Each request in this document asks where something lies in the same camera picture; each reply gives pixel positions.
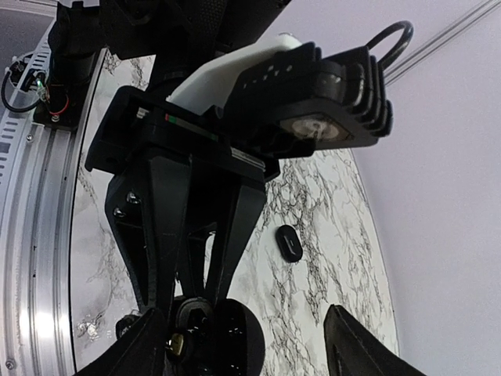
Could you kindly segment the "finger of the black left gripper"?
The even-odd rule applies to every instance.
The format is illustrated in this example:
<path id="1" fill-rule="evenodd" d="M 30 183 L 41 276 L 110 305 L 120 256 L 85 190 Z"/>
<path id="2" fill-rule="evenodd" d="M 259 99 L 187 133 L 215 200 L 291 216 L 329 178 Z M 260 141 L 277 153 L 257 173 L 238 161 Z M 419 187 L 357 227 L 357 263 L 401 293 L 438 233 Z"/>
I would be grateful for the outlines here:
<path id="1" fill-rule="evenodd" d="M 139 309 L 173 313 L 175 285 L 196 294 L 189 243 L 193 159 L 142 156 L 111 169 L 105 210 L 124 257 Z"/>
<path id="2" fill-rule="evenodd" d="M 266 202 L 263 180 L 239 179 L 216 199 L 216 233 L 211 251 L 205 298 L 224 299 Z"/>

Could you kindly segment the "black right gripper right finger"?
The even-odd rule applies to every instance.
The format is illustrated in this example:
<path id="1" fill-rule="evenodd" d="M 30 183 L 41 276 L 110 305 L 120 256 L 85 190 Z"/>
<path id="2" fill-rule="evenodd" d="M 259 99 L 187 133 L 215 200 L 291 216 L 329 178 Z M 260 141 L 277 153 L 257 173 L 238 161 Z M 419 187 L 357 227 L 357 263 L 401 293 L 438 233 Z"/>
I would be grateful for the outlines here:
<path id="1" fill-rule="evenodd" d="M 329 374 L 424 376 L 365 329 L 343 306 L 331 305 L 325 317 Z"/>

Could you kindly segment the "black round disc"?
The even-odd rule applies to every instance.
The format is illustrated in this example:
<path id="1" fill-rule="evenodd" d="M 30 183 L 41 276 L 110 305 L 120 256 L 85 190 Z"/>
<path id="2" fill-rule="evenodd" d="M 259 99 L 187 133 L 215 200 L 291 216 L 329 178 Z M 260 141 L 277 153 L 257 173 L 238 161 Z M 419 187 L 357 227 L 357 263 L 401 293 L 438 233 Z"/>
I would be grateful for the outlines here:
<path id="1" fill-rule="evenodd" d="M 167 375 L 259 375 L 265 336 L 244 304 L 226 298 L 212 305 L 203 298 L 174 300 Z"/>

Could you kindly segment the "black earbud charging case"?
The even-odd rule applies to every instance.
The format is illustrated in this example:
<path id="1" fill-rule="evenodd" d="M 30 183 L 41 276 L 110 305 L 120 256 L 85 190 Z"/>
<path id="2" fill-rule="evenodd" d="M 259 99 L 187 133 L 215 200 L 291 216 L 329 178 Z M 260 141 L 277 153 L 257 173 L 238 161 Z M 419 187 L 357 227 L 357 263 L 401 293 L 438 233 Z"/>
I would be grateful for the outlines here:
<path id="1" fill-rule="evenodd" d="M 275 239 L 286 262 L 295 263 L 302 259 L 303 248 L 297 232 L 292 226 L 280 226 L 275 232 Z"/>

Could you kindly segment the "black earbud pair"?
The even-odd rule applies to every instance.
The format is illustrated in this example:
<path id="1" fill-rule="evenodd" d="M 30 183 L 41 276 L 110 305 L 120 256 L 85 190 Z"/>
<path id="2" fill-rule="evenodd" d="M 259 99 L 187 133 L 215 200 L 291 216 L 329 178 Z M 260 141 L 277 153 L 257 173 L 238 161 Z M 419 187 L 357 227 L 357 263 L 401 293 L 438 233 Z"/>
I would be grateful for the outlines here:
<path id="1" fill-rule="evenodd" d="M 139 319 L 140 316 L 135 314 L 127 314 L 119 319 L 115 324 L 116 338 L 121 338 Z"/>

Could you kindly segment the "aluminium front rail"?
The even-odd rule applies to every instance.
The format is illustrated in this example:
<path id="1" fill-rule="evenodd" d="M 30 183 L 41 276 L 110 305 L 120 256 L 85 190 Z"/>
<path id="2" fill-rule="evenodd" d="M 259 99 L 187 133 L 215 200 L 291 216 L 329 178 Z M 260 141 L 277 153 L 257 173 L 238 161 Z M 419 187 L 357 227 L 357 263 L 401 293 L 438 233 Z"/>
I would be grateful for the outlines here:
<path id="1" fill-rule="evenodd" d="M 104 55 L 76 131 L 1 121 L 1 372 L 72 375 L 70 237 L 77 171 Z"/>

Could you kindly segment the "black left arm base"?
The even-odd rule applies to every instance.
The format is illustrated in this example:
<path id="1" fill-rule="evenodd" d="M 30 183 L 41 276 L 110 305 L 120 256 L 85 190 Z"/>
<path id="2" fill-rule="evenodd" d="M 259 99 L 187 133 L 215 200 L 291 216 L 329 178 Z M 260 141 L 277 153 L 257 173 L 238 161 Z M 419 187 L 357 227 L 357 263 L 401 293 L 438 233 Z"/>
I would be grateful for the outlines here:
<path id="1" fill-rule="evenodd" d="M 2 104 L 12 114 L 31 113 L 39 125 L 76 132 L 95 67 L 95 53 L 14 56 L 1 83 Z"/>

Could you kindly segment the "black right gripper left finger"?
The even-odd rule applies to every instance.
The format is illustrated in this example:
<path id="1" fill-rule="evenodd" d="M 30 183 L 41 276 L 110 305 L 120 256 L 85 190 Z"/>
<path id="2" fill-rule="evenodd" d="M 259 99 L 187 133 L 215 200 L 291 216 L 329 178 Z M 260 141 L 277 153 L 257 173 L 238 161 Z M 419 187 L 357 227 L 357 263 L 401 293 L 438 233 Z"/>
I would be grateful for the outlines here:
<path id="1" fill-rule="evenodd" d="M 166 339 L 163 313 L 150 309 L 104 354 L 76 375 L 162 375 Z"/>

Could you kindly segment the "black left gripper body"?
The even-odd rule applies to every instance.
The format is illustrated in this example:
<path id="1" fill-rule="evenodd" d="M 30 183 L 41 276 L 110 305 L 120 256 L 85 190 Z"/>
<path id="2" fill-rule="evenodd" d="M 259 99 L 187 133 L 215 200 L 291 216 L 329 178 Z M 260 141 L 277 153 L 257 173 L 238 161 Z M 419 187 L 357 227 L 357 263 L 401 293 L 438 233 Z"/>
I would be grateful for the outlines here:
<path id="1" fill-rule="evenodd" d="M 277 160 L 254 156 L 213 132 L 205 117 L 133 86 L 116 91 L 88 148 L 85 168 L 119 175 L 144 150 L 154 147 L 204 161 L 213 161 L 218 154 L 230 157 L 235 150 L 258 163 L 267 183 L 280 174 Z"/>

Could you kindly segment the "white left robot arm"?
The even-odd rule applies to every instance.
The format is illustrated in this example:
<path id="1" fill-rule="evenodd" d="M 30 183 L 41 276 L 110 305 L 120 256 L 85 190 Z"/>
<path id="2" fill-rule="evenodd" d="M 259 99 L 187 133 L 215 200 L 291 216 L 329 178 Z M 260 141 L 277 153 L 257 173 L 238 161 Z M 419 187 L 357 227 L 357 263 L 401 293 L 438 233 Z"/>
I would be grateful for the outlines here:
<path id="1" fill-rule="evenodd" d="M 285 1 L 101 1 L 59 5 L 51 77 L 88 80 L 101 48 L 155 56 L 146 90 L 117 90 L 85 167 L 112 175 L 105 210 L 141 310 L 168 315 L 175 285 L 216 303 L 284 159 L 368 147 L 393 109 L 384 72 L 407 49 L 402 20 L 325 57 L 314 43 L 261 35 Z"/>

